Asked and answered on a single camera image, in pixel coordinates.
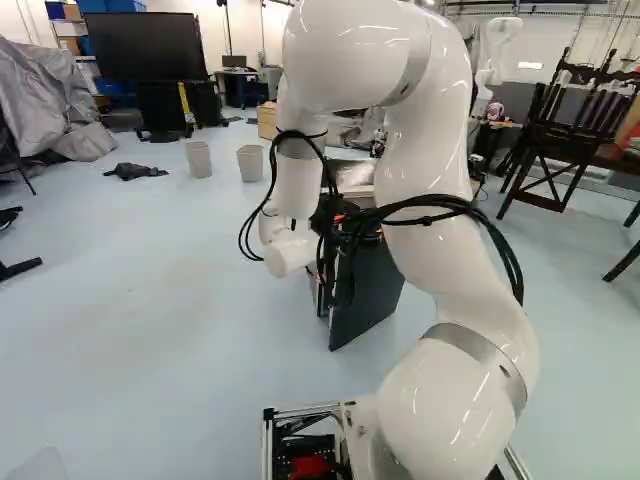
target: black stand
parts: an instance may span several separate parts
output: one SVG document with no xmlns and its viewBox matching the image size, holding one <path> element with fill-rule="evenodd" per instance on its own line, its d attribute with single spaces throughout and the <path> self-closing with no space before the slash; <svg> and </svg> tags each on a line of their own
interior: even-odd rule
<svg viewBox="0 0 640 480">
<path fill-rule="evenodd" d="M 12 220 L 9 220 L 9 223 L 13 222 L 18 216 L 18 213 L 22 211 L 22 207 L 13 207 L 7 208 L 6 210 L 0 210 L 0 214 L 13 214 Z M 25 260 L 24 262 L 16 263 L 15 265 L 5 265 L 0 262 L 0 282 L 8 280 L 16 275 L 26 272 L 27 270 L 31 270 L 32 268 L 38 267 L 42 265 L 42 259 L 40 257 L 31 258 L 29 260 Z"/>
<path fill-rule="evenodd" d="M 141 142 L 169 143 L 191 137 L 193 127 L 184 119 L 177 82 L 139 83 L 136 98 L 143 121 L 143 128 L 136 130 Z"/>
<path fill-rule="evenodd" d="M 136 135 L 138 136 L 138 140 L 141 142 L 149 142 L 149 143 L 171 143 L 177 142 L 182 137 L 191 138 L 191 134 L 193 133 L 193 128 L 187 128 L 184 132 L 149 132 L 148 135 L 144 135 L 142 130 L 136 130 Z"/>
</svg>

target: white bucket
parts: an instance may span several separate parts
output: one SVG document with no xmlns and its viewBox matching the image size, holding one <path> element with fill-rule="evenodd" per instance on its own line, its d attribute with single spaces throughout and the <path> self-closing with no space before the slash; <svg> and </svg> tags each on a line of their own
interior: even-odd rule
<svg viewBox="0 0 640 480">
<path fill-rule="evenodd" d="M 209 156 L 209 145 L 207 145 L 206 142 L 187 142 L 185 146 L 191 175 L 196 178 L 210 177 L 212 167 Z"/>
<path fill-rule="evenodd" d="M 245 145 L 238 149 L 238 165 L 243 182 L 262 180 L 262 145 Z"/>
</svg>

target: television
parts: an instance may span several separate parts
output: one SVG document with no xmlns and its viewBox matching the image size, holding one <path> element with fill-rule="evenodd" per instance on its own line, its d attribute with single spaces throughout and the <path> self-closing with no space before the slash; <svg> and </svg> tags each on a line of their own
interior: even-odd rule
<svg viewBox="0 0 640 480">
<path fill-rule="evenodd" d="M 87 13 L 102 77 L 122 82 L 206 80 L 200 26 L 191 13 Z"/>
</svg>

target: black cable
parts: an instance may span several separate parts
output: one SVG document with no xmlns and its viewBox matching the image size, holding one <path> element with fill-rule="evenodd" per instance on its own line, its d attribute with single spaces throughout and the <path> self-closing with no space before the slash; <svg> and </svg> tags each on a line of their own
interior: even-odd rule
<svg viewBox="0 0 640 480">
<path fill-rule="evenodd" d="M 476 123 L 475 127 L 473 127 L 471 131 L 467 134 L 467 140 L 469 140 L 469 138 L 471 138 L 471 135 L 473 135 L 473 132 L 475 132 L 478 129 L 478 127 L 480 126 L 480 122 L 482 122 L 482 120 L 478 120 L 478 123 Z"/>
<path fill-rule="evenodd" d="M 258 207 L 253 212 L 251 212 L 249 217 L 244 221 L 244 223 L 242 224 L 242 227 L 240 228 L 240 232 L 238 233 L 238 248 L 240 249 L 242 254 L 251 261 L 254 261 L 254 262 L 264 261 L 263 257 L 256 254 L 251 249 L 251 245 L 249 243 L 249 235 L 251 233 L 251 229 L 253 228 L 253 224 L 256 221 L 256 218 L 258 218 L 260 211 L 264 208 L 264 206 L 267 204 L 267 202 L 271 198 L 271 195 L 273 194 L 273 189 L 275 188 L 275 185 L 276 185 L 276 179 L 278 177 L 276 149 L 278 145 L 280 145 L 284 140 L 295 139 L 295 138 L 303 140 L 313 149 L 313 151 L 315 152 L 315 154 L 318 156 L 318 158 L 320 159 L 320 161 L 325 167 L 327 184 L 329 187 L 329 194 L 336 197 L 338 196 L 338 187 L 336 185 L 335 177 L 333 176 L 333 173 L 331 172 L 331 170 L 329 170 L 329 167 L 327 165 L 327 161 L 324 155 L 322 154 L 320 149 L 317 147 L 317 145 L 313 143 L 313 140 L 312 140 L 313 137 L 305 135 L 304 133 L 298 130 L 287 130 L 286 132 L 281 132 L 278 135 L 276 135 L 276 137 L 271 142 L 271 147 L 269 149 L 269 165 L 271 166 L 271 183 L 269 185 L 269 189 L 267 190 L 267 193 L 264 196 L 264 199 L 262 200 L 262 202 L 260 202 Z"/>
<path fill-rule="evenodd" d="M 304 140 L 315 152 L 318 159 L 324 166 L 324 171 L 327 177 L 328 185 L 328 199 L 325 203 L 325 215 L 322 222 L 322 228 L 319 235 L 318 245 L 316 248 L 316 263 L 317 263 L 317 275 L 319 282 L 324 286 L 325 294 L 330 299 L 330 303 L 334 306 L 344 305 L 344 303 L 350 303 L 355 294 L 355 278 L 353 276 L 353 263 L 360 248 L 361 243 L 364 240 L 370 239 L 372 236 L 376 236 L 376 230 L 381 225 L 402 227 L 402 226 L 416 226 L 422 225 L 428 227 L 434 222 L 452 218 L 458 215 L 466 215 L 485 227 L 491 240 L 493 241 L 500 259 L 502 260 L 509 282 L 511 283 L 511 289 L 513 295 L 520 304 L 524 298 L 524 279 L 522 275 L 522 269 L 518 263 L 518 259 L 513 252 L 513 249 L 504 238 L 500 230 L 491 223 L 489 218 L 478 208 L 474 207 L 471 202 L 452 195 L 445 194 L 427 194 L 418 195 L 415 197 L 402 200 L 400 202 L 383 205 L 381 207 L 362 210 L 355 214 L 345 215 L 341 226 L 343 230 L 340 231 L 334 225 L 334 218 L 338 212 L 338 202 L 341 197 L 338 192 L 338 188 L 335 182 L 335 177 L 330 170 L 326 158 L 320 151 L 320 149 L 313 143 L 311 137 L 308 137 L 302 132 L 297 130 L 288 130 L 278 134 L 271 144 L 269 150 L 269 163 L 271 165 L 271 184 L 269 190 L 264 199 L 258 205 L 258 207 L 249 215 L 249 218 L 245 220 L 240 233 L 238 234 L 238 246 L 243 255 L 253 261 L 262 261 L 263 258 L 257 255 L 251 246 L 249 245 L 249 233 L 255 222 L 255 219 L 259 215 L 260 211 L 264 208 L 266 203 L 271 198 L 273 189 L 275 188 L 275 182 L 277 178 L 277 163 L 276 163 L 276 148 L 286 139 L 301 139 Z M 449 210 L 448 212 L 438 215 L 425 215 L 420 218 L 409 220 L 387 220 L 387 217 L 394 213 L 404 209 L 412 207 L 436 207 Z M 340 251 L 345 257 L 345 268 L 341 269 L 341 278 L 335 277 L 335 257 L 336 252 Z M 336 301 L 331 299 L 333 286 L 336 281 L 342 281 L 345 279 L 349 282 L 346 301 Z"/>
<path fill-rule="evenodd" d="M 450 212 L 433 216 L 423 216 L 410 220 L 385 220 L 389 215 L 392 215 L 399 210 L 417 206 L 441 207 L 449 209 Z M 489 236 L 498 250 L 500 258 L 504 263 L 507 276 L 509 277 L 509 281 L 512 286 L 513 294 L 518 302 L 522 304 L 524 297 L 522 270 L 515 253 L 511 249 L 507 240 L 481 210 L 475 208 L 470 202 L 451 195 L 420 195 L 393 204 L 363 211 L 361 214 L 355 215 L 352 218 L 346 218 L 343 223 L 355 223 L 355 227 L 353 228 L 353 238 L 349 244 L 344 247 L 347 252 L 346 257 L 348 258 L 346 267 L 351 269 L 363 234 L 374 228 L 376 224 L 389 226 L 424 225 L 428 227 L 433 222 L 457 215 L 467 215 L 487 229 Z"/>
</svg>

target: monitor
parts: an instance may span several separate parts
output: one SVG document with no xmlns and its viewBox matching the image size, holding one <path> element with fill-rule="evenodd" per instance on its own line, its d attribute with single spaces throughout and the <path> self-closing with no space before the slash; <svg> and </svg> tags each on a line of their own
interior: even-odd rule
<svg viewBox="0 0 640 480">
<path fill-rule="evenodd" d="M 224 68 L 246 67 L 247 56 L 246 55 L 223 55 L 222 66 Z"/>
<path fill-rule="evenodd" d="M 200 27 L 191 13 L 87 13 L 100 74 L 128 82 L 206 80 Z"/>
</svg>

